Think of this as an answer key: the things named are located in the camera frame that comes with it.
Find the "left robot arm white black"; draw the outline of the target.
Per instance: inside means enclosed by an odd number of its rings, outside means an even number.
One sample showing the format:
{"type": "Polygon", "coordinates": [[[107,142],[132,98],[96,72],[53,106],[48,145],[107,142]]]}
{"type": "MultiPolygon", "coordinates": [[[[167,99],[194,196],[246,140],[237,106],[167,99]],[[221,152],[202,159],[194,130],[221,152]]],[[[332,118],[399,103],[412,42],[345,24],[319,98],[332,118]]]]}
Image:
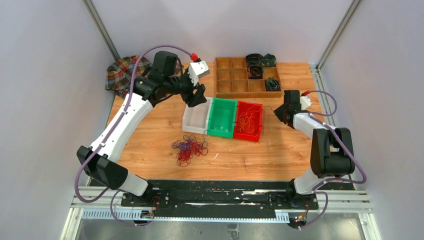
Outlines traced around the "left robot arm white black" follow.
{"type": "Polygon", "coordinates": [[[82,202],[91,202],[79,192],[79,180],[85,173],[107,190],[120,190],[134,196],[142,207],[152,203],[152,184],[119,165],[118,160],[141,120],[159,103],[174,95],[180,95],[189,108],[207,101],[206,87],[199,80],[210,73],[210,68],[195,53],[189,56],[192,62],[176,75],[178,55],[158,51],[150,66],[141,74],[132,75],[123,105],[101,135],[90,146],[79,147],[76,155],[81,166],[74,180],[74,190],[82,202]]]}

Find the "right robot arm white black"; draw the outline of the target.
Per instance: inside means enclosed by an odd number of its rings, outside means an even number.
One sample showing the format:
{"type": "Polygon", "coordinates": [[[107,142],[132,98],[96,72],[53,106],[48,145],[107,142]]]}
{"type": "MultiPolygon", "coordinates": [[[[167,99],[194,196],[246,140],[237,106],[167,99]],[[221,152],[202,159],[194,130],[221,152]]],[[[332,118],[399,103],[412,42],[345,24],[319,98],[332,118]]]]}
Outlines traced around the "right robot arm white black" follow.
{"type": "Polygon", "coordinates": [[[311,199],[314,191],[321,186],[340,181],[356,169],[350,158],[353,153],[350,130],[317,119],[307,111],[309,102],[307,92],[284,90],[283,104],[274,110],[282,123],[311,139],[310,167],[304,174],[292,179],[285,191],[286,203],[294,209],[311,199]]]}

